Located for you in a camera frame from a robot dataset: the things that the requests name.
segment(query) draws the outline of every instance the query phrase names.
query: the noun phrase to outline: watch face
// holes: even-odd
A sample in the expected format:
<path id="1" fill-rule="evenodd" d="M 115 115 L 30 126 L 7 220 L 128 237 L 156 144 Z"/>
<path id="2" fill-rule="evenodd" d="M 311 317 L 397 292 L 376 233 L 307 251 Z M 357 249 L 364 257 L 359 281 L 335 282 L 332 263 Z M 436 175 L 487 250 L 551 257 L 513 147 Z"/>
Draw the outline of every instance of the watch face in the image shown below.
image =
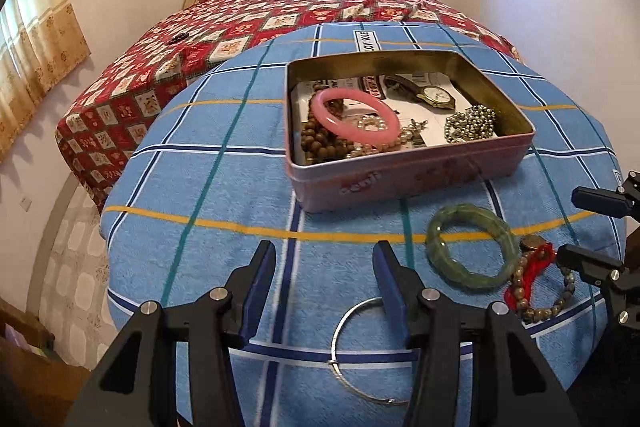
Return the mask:
<path id="1" fill-rule="evenodd" d="M 441 87 L 427 86 L 423 89 L 423 93 L 429 100 L 433 100 L 433 102 L 449 103 L 451 101 L 451 95 Z"/>

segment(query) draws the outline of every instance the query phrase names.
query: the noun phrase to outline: floral curtain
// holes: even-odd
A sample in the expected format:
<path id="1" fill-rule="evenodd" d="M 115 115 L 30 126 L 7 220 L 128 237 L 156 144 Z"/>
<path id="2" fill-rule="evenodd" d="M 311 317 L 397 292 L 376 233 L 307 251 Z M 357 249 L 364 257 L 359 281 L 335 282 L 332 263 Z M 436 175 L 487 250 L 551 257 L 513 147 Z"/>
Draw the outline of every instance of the floral curtain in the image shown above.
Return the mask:
<path id="1" fill-rule="evenodd" d="M 0 161 L 45 94 L 90 55 L 70 0 L 0 10 Z"/>

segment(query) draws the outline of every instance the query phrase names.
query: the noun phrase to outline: pink tin box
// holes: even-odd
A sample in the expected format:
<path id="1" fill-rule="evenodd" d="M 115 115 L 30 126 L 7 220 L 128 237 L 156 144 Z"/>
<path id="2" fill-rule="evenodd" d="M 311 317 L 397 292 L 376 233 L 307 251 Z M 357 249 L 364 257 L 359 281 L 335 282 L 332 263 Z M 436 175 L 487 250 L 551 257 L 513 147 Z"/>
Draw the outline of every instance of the pink tin box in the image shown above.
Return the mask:
<path id="1" fill-rule="evenodd" d="M 292 102 L 291 97 L 297 84 L 417 72 L 443 73 L 457 94 L 466 99 L 467 106 L 481 103 L 495 109 L 496 137 L 311 166 L 296 163 L 296 157 L 300 159 L 295 149 L 300 147 L 300 122 L 294 121 L 295 101 Z M 335 210 L 509 176 L 523 159 L 535 134 L 527 117 L 489 78 L 466 58 L 449 51 L 363 52 L 296 60 L 287 67 L 284 100 L 287 174 L 300 205 L 307 212 Z"/>

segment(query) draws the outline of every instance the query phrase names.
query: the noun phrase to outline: red checkered bedspread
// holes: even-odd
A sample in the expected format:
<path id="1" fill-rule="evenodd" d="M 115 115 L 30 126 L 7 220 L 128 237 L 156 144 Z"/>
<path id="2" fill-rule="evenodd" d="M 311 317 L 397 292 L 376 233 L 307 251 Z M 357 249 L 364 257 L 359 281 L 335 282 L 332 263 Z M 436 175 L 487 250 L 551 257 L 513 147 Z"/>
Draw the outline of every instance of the red checkered bedspread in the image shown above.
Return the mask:
<path id="1" fill-rule="evenodd" d="M 437 0 L 211 0 L 159 22 L 104 70 L 60 120 L 60 152 L 101 209 L 146 130 L 189 79 L 301 26 L 372 20 L 438 22 L 517 57 L 505 38 Z"/>

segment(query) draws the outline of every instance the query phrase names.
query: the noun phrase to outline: screw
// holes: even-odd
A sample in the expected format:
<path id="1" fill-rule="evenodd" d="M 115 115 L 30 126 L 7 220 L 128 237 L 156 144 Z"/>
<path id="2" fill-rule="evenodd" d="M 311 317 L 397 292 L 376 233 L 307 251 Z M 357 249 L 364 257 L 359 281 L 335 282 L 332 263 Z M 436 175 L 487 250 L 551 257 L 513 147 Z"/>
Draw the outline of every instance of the screw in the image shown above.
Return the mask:
<path id="1" fill-rule="evenodd" d="M 506 315 L 507 313 L 509 313 L 509 307 L 504 302 L 500 301 L 495 301 L 491 305 L 491 309 L 496 315 Z"/>
<path id="2" fill-rule="evenodd" d="M 209 297 L 214 301 L 222 301 L 226 299 L 227 295 L 229 295 L 229 292 L 226 291 L 226 288 L 213 288 L 209 292 Z"/>
<path id="3" fill-rule="evenodd" d="M 143 302 L 140 306 L 140 311 L 145 315 L 151 315 L 152 313 L 155 313 L 157 309 L 158 304 L 153 301 Z"/>
<path id="4" fill-rule="evenodd" d="M 440 292 L 436 288 L 425 288 L 421 295 L 426 301 L 437 301 L 440 298 Z"/>

